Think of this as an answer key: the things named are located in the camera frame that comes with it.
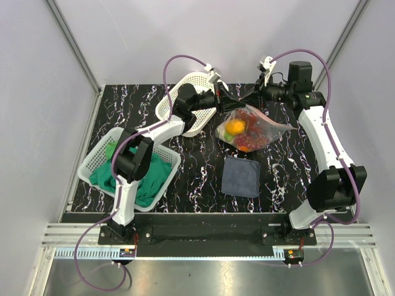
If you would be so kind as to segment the clear zip top bag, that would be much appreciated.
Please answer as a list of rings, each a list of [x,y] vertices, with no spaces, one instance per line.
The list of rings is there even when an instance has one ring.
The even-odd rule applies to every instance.
[[[295,128],[277,123],[250,105],[231,111],[218,125],[215,136],[241,152],[265,148]]]

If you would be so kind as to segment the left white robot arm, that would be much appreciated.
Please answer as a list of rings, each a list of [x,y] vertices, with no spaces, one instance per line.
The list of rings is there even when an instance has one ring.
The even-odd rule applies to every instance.
[[[141,130],[125,128],[111,158],[116,189],[107,225],[119,244],[127,244],[133,238],[130,225],[135,217],[138,184],[149,171],[154,148],[188,132],[197,120],[195,111],[214,108],[223,114],[246,106],[235,99],[221,81],[214,84],[214,90],[200,93],[192,84],[182,84],[175,100],[169,102],[173,105],[167,119]]]

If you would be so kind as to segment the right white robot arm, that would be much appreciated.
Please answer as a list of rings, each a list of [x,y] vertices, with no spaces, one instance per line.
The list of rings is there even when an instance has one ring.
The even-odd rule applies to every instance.
[[[243,101],[261,107],[267,101],[284,102],[303,127],[314,150],[319,174],[306,191],[306,200],[286,215],[278,237],[286,244],[300,243],[312,234],[319,221],[334,218],[334,213],[354,207],[353,219],[360,213],[359,194],[367,179],[364,166],[357,166],[342,147],[328,114],[329,98],[314,91],[312,65],[289,63],[288,78],[274,83],[272,72],[276,62],[265,57],[258,66],[261,74],[254,89]]]

